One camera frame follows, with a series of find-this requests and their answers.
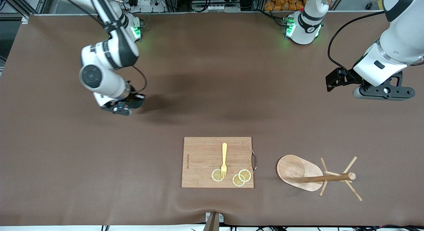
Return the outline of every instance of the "yellow fork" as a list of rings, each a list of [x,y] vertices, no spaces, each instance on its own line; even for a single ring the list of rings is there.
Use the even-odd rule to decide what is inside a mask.
[[[223,179],[227,175],[227,165],[225,164],[226,159],[227,159],[227,143],[224,142],[222,144],[222,166],[221,166],[221,176]]]

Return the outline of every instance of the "wooden peg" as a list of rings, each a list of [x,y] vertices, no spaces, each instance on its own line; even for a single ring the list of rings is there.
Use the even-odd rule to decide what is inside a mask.
[[[322,189],[321,189],[321,192],[319,193],[319,196],[322,196],[322,193],[324,193],[324,190],[325,190],[325,187],[327,186],[327,183],[328,183],[328,181],[327,180],[325,180],[324,181],[324,184],[322,185]]]
[[[345,183],[346,183],[347,186],[349,186],[349,188],[356,195],[356,197],[359,199],[359,201],[362,201],[362,198],[358,195],[358,193],[356,192],[356,190],[353,189],[353,186],[349,182],[347,182],[347,181],[345,181]]]
[[[356,179],[353,172],[343,173],[341,176],[337,175],[322,175],[313,177],[303,177],[299,182],[323,182],[323,181],[348,181]]]
[[[322,166],[324,167],[324,171],[327,171],[327,166],[325,165],[324,159],[322,157],[321,157],[321,163],[322,163]]]
[[[346,169],[343,171],[343,173],[346,173],[350,167],[353,165],[353,163],[356,161],[357,157],[353,157],[353,159],[350,161],[349,165],[346,167]]]
[[[324,173],[325,173],[325,174],[327,174],[327,175],[342,176],[342,175],[340,175],[340,174],[338,174],[338,173],[329,172],[329,171],[324,171]]]

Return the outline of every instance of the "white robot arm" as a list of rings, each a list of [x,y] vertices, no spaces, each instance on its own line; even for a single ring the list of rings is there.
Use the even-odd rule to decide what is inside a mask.
[[[406,100],[415,95],[402,87],[402,70],[424,56],[424,0],[383,0],[389,28],[366,50],[349,71],[337,68],[327,77],[327,91],[359,83],[353,92],[359,99]],[[396,79],[396,85],[390,81]]]
[[[81,83],[94,93],[94,98],[103,110],[131,115],[131,109],[142,105],[144,95],[139,94],[129,81],[115,74],[114,70],[133,66],[139,57],[134,41],[140,35],[132,33],[136,32],[133,26],[137,20],[140,22],[139,18],[124,14],[113,0],[69,1],[95,9],[103,22],[103,29],[110,35],[108,40],[83,48],[79,73]]]
[[[286,37],[301,45],[311,43],[318,36],[328,9],[327,0],[306,0],[303,11],[288,16],[293,22],[285,29]]]

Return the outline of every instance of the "brown table surface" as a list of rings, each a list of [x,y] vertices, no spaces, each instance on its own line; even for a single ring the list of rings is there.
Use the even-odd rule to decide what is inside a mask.
[[[361,14],[328,14],[310,45],[285,40],[262,14],[154,15],[138,43],[147,100],[131,117],[100,110],[79,82],[80,50],[107,38],[89,17],[31,17],[0,78],[1,225],[424,225],[424,67],[404,72],[403,102],[328,93],[333,33]],[[351,68],[388,26],[356,22],[333,43]],[[131,68],[118,71],[142,86]],[[251,136],[254,189],[181,188],[185,136]],[[333,172],[351,168],[359,202],[341,182],[306,192],[283,183],[294,154]]]

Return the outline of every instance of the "lemon slice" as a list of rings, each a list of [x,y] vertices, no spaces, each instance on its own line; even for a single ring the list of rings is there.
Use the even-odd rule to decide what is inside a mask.
[[[239,180],[242,182],[248,182],[252,178],[252,174],[250,174],[250,171],[248,169],[242,169],[238,173]]]
[[[220,181],[224,180],[224,177],[222,177],[222,175],[221,175],[221,169],[215,169],[212,172],[212,179],[216,182],[220,182]]]
[[[238,178],[238,174],[235,174],[233,176],[233,184],[237,187],[241,187],[244,186],[244,182],[242,182],[239,178]]]

